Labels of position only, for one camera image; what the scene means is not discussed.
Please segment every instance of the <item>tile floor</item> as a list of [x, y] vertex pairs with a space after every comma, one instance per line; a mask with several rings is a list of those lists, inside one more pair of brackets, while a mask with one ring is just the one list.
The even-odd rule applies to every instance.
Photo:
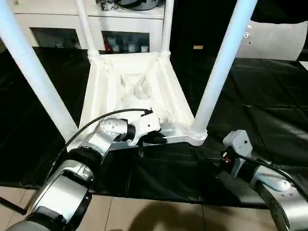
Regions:
[[[34, 190], [0, 187], [27, 207]], [[0, 206], [0, 231], [24, 217]], [[276, 231], [267, 210], [93, 196], [78, 231]]]

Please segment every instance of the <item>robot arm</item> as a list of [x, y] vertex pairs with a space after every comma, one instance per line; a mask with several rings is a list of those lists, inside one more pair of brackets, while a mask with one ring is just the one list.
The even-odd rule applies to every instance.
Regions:
[[223, 140], [225, 150], [221, 154], [224, 169], [233, 178], [240, 177], [250, 184], [269, 207], [272, 218], [280, 231], [308, 229], [308, 198], [278, 171], [249, 162], [252, 146], [244, 130], [229, 133]]
[[126, 141], [134, 146], [142, 136], [159, 130], [159, 119], [153, 113], [131, 124], [115, 117], [101, 120], [38, 191], [30, 215], [8, 231], [76, 230], [91, 201], [89, 189], [112, 143]]

